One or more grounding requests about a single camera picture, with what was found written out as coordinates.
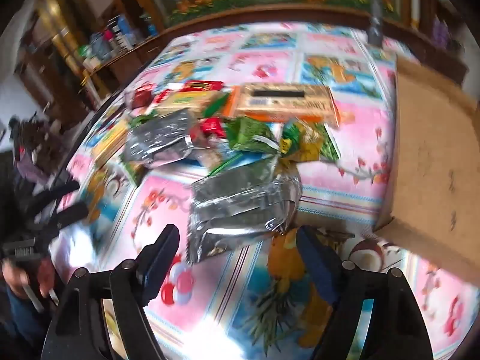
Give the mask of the blue sleeve forearm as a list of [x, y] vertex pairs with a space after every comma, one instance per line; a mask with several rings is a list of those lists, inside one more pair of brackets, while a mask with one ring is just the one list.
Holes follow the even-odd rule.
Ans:
[[38, 311], [28, 298], [18, 297], [11, 289], [7, 289], [7, 297], [15, 332], [31, 345], [43, 346], [50, 325], [50, 312], [47, 309]]

